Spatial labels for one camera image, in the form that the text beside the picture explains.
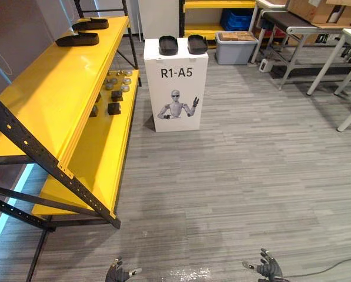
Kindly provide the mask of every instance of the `gray carpet floor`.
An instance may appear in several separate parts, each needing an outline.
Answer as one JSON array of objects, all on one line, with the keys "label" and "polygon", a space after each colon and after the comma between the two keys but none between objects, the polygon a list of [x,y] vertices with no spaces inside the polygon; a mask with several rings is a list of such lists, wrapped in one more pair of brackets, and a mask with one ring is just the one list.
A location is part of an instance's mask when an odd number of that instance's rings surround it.
[{"label": "gray carpet floor", "polygon": [[[337,84],[322,83],[309,98],[313,77],[298,77],[279,91],[273,75],[218,65],[211,50],[200,130],[156,133],[143,43],[135,43],[143,86],[118,204],[122,227],[58,228],[34,281],[104,281],[119,255],[125,268],[143,268],[132,281],[161,282],[257,281],[241,262],[259,263],[261,247],[286,276],[350,259],[351,125],[335,128],[351,113],[351,84],[334,96]],[[121,50],[129,55],[126,38]],[[309,48],[300,61],[323,63],[331,51]],[[114,65],[125,67],[121,58]],[[45,178],[35,167],[24,191],[38,194]],[[40,233],[8,220],[0,281],[25,281]],[[351,262],[291,281],[351,281]]]}]

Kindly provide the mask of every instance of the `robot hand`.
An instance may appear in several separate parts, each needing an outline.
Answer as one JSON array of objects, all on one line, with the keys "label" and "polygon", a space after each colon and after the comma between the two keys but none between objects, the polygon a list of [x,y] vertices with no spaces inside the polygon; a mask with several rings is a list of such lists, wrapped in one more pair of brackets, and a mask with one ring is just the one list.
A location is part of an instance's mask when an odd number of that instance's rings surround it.
[{"label": "robot hand", "polygon": [[259,279],[259,282],[289,282],[288,280],[282,278],[282,270],[277,261],[272,257],[272,255],[266,250],[262,249],[260,253],[264,259],[260,259],[263,263],[261,266],[256,264],[248,263],[247,261],[242,262],[242,265],[248,269],[251,269],[267,279]]},{"label": "robot hand", "polygon": [[192,107],[193,107],[193,108],[196,108],[196,106],[198,105],[198,103],[199,103],[199,99],[198,99],[197,97],[195,97],[195,100],[193,100],[193,105],[192,105]]},{"label": "robot hand", "polygon": [[111,264],[109,271],[106,274],[106,282],[124,282],[130,279],[132,276],[139,274],[142,269],[137,268],[133,271],[124,271],[120,266],[122,265],[122,257],[118,257]]}]

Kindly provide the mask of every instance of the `white power adapter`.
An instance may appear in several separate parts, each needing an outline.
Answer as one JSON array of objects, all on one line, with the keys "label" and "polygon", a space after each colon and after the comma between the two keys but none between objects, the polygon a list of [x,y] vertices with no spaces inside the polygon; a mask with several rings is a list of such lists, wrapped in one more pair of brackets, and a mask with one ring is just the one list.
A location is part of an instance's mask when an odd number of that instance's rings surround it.
[{"label": "white power adapter", "polygon": [[262,59],[262,62],[259,66],[259,72],[270,72],[273,68],[274,63],[275,61],[273,60]]}]

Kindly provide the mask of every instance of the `yellow shelving unit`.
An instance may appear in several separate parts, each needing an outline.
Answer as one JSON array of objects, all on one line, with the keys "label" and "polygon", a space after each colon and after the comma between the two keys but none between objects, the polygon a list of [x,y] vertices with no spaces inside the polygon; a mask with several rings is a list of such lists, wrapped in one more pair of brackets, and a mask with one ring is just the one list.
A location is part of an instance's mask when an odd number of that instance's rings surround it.
[{"label": "yellow shelving unit", "polygon": [[[101,91],[102,97],[96,103],[99,113],[97,117],[88,119],[69,163],[69,169],[79,177],[94,196],[110,209],[111,216],[114,218],[116,215],[113,210],[121,179],[138,77],[139,71],[134,70],[130,76],[132,81],[129,85],[130,90],[123,93],[123,101],[120,102],[120,115],[108,115],[107,104],[112,102],[111,90]],[[120,89],[123,76],[117,78],[119,82],[115,85],[114,90]],[[40,197],[91,209],[52,176],[47,178]],[[72,214],[72,212],[36,204],[32,214],[47,216]]]},{"label": "yellow shelving unit", "polygon": [[[83,11],[79,1],[75,6],[80,21],[88,21],[83,13],[90,11]],[[84,31],[98,34],[97,45],[53,43],[0,95],[0,165],[37,163],[49,174],[39,196],[0,187],[1,196],[35,204],[30,214],[0,199],[0,212],[42,229],[27,281],[48,233],[57,227],[121,227],[115,210],[141,80],[126,1],[121,9],[104,11],[117,10],[125,16],[106,18],[108,28]],[[126,30],[134,63],[118,51]],[[109,71],[117,52],[135,70],[129,76],[130,90],[119,102],[121,113],[110,116],[111,90],[103,90],[102,84],[107,75],[115,76],[114,90],[121,88],[124,75]],[[98,114],[89,117],[94,105]]]},{"label": "yellow shelving unit", "polygon": [[[61,48],[53,43],[2,92],[0,102],[12,113],[12,122],[6,122],[7,128],[13,131],[18,122],[22,123],[31,134],[25,137],[28,140],[25,144],[35,151],[35,158],[41,157],[41,154],[49,155],[45,166],[52,173],[42,188],[40,198],[76,209],[101,210],[104,219],[110,223],[116,220],[114,224],[119,226],[114,209],[139,71],[133,70],[129,77],[130,90],[123,93],[121,114],[108,115],[111,91],[101,90],[102,84],[123,33],[129,26],[129,19],[122,16],[107,20],[109,28],[90,31],[98,33],[97,45]],[[119,90],[124,75],[118,76],[115,72],[111,75],[118,78],[115,90]],[[102,98],[96,103],[100,92]],[[94,105],[99,109],[98,116],[89,117]],[[12,140],[12,136],[8,138],[0,132],[0,157],[30,156],[26,148],[20,145],[21,150]],[[77,196],[72,192],[75,189],[85,192]],[[36,217],[30,220],[74,213],[78,212],[36,204],[32,209]]]},{"label": "yellow shelving unit", "polygon": [[183,11],[187,9],[216,9],[216,8],[254,8],[255,1],[186,1]]},{"label": "yellow shelving unit", "polygon": [[[108,18],[95,46],[53,43],[0,95],[0,101],[67,167],[88,120],[128,17]],[[0,156],[24,155],[0,132]]]},{"label": "yellow shelving unit", "polygon": [[187,24],[185,26],[185,37],[189,37],[193,34],[199,34],[206,37],[207,40],[214,40],[217,31],[223,31],[223,27],[218,23],[206,23],[206,24]]},{"label": "yellow shelving unit", "polygon": [[215,40],[217,31],[223,31],[219,23],[185,24],[185,13],[188,9],[216,9],[216,8],[254,8],[256,1],[185,1],[180,0],[183,5],[183,13],[180,13],[180,34],[190,36],[198,34],[206,37],[207,40]]}]

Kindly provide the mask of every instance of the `gray storage bin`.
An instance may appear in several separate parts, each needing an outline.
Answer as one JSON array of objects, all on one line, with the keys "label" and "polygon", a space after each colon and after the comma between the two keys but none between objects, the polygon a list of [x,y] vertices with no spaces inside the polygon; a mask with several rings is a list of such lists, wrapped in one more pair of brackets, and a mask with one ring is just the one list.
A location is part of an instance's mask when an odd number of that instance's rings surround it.
[{"label": "gray storage bin", "polygon": [[255,41],[221,41],[216,33],[217,63],[220,65],[246,65],[258,40]]}]

